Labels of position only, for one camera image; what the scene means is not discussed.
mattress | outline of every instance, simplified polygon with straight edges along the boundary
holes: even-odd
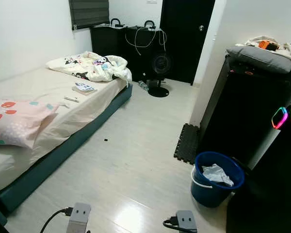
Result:
[[[97,91],[82,95],[72,90],[75,82],[89,84]],[[62,103],[68,104],[69,108],[60,106],[55,115],[42,122],[33,149],[0,145],[0,190],[93,121],[125,86],[126,82],[121,79],[91,82],[46,68],[1,81],[0,98]],[[77,97],[80,102],[64,100],[64,96]]]

led light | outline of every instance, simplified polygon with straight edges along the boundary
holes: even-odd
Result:
[[[273,118],[276,116],[276,114],[277,114],[279,111],[282,111],[282,112],[283,112],[283,117],[282,117],[282,119],[278,122],[278,124],[275,125],[274,122],[273,122]],[[273,125],[273,127],[274,127],[275,129],[279,129],[279,128],[283,125],[283,123],[286,122],[287,119],[288,119],[288,112],[287,112],[287,110],[286,110],[285,107],[281,107],[281,108],[279,108],[279,109],[277,110],[277,112],[276,112],[276,113],[274,114],[274,116],[272,117],[272,125]]]

window blind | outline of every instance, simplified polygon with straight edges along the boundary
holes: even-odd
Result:
[[[69,5],[73,30],[110,23],[108,0],[69,0]]]

white tile floor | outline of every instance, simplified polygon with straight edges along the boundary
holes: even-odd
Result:
[[[190,194],[192,166],[173,158],[198,89],[167,80],[166,98],[134,85],[131,99],[8,218],[10,233],[37,233],[56,210],[92,206],[92,233],[175,233],[162,225],[177,210],[192,210],[199,233],[225,232],[226,204],[208,209]],[[65,233],[57,216],[47,233]]]

bed frame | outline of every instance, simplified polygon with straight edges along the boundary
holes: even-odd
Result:
[[[130,97],[132,85],[123,89],[106,110],[94,121],[70,136],[68,140],[39,159],[26,172],[0,191],[0,223],[15,210],[39,185],[76,151]]]

